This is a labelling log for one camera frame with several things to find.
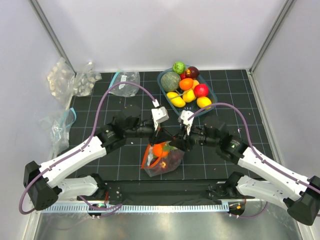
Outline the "clear bag with orange zipper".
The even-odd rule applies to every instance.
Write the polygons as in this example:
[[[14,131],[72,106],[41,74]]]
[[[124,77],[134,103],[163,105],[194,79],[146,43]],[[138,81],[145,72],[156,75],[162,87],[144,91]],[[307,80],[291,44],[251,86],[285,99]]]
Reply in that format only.
[[[180,150],[180,149],[178,149],[178,148],[176,148],[176,147],[170,146],[169,143],[170,143],[170,141],[162,142],[162,143],[160,143],[160,144],[166,144],[166,147],[167,147],[167,149],[169,150],[169,153],[170,153],[171,151],[174,151],[174,150]],[[154,176],[162,175],[162,174],[153,174],[153,173],[152,173],[152,168],[153,168],[155,165],[157,165],[157,163],[158,163],[160,160],[165,160],[165,161],[167,161],[167,163],[168,163],[168,155],[167,155],[166,157],[155,157],[155,156],[153,155],[153,152],[152,152],[153,146],[154,146],[154,145],[150,145],[150,144],[147,146],[147,148],[146,148],[146,150],[145,150],[145,153],[144,153],[144,156],[143,156],[143,159],[142,159],[141,167],[140,167],[141,169],[145,170],[145,172],[148,174],[149,177],[154,177]],[[168,170],[167,170],[166,173],[172,172],[172,171],[174,171],[176,168],[177,168],[177,167],[168,167]]]

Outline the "dark red apple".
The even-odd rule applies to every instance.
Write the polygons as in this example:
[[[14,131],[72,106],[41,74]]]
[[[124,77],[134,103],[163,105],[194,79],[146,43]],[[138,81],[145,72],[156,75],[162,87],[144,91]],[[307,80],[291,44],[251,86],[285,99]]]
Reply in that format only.
[[[166,160],[160,160],[157,165],[155,165],[151,171],[154,175],[164,174],[167,172],[169,164]]]

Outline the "teal fruit bowl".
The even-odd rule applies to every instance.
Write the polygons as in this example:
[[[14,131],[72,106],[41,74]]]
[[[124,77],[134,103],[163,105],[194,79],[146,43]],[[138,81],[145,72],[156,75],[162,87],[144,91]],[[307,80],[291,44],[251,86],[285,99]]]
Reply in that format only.
[[[191,111],[193,113],[198,111],[200,108],[197,105],[196,100],[194,100],[192,102],[189,102],[189,103],[186,103],[186,105],[184,107],[176,107],[171,103],[170,99],[167,97],[167,93],[166,93],[166,91],[163,89],[163,87],[161,85],[161,78],[166,73],[172,72],[172,71],[173,71],[172,68],[168,68],[168,69],[160,72],[158,74],[158,76],[157,76],[157,83],[158,83],[160,91],[161,91],[161,93],[162,93],[162,95],[164,97],[164,101],[162,101],[162,105],[164,103],[167,103],[170,106],[169,108],[172,109],[178,116],[180,115],[182,110]],[[212,90],[211,86],[206,83],[206,81],[204,80],[204,78],[203,78],[203,76],[201,74],[197,77],[197,80],[199,81],[200,84],[205,84],[208,87],[209,93],[208,93],[208,95],[206,97],[209,98],[212,103],[217,103],[218,102],[218,98],[217,98],[215,92]]]

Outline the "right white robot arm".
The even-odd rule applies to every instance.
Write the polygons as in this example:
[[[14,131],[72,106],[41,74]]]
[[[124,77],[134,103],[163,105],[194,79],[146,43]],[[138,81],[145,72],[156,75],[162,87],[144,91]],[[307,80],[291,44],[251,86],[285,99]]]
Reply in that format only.
[[[296,221],[311,226],[320,211],[320,179],[308,178],[278,164],[254,146],[229,133],[224,122],[215,116],[205,118],[203,128],[193,126],[187,112],[178,117],[181,130],[171,145],[190,151],[193,146],[215,148],[225,161],[247,169],[263,180],[233,172],[217,190],[220,195],[237,198],[239,195],[264,200],[279,206]]]

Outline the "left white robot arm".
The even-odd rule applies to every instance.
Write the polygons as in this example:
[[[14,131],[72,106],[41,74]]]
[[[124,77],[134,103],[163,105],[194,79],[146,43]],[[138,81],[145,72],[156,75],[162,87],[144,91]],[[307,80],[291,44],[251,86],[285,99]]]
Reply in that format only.
[[[29,162],[24,168],[25,190],[20,199],[29,196],[33,209],[45,210],[65,197],[91,196],[101,200],[106,195],[106,185],[97,173],[82,178],[68,176],[86,164],[102,158],[125,145],[127,138],[148,138],[151,144],[173,139],[162,123],[169,119],[163,106],[151,110],[151,119],[141,120],[137,106],[126,106],[110,123],[98,129],[82,143],[49,161]]]

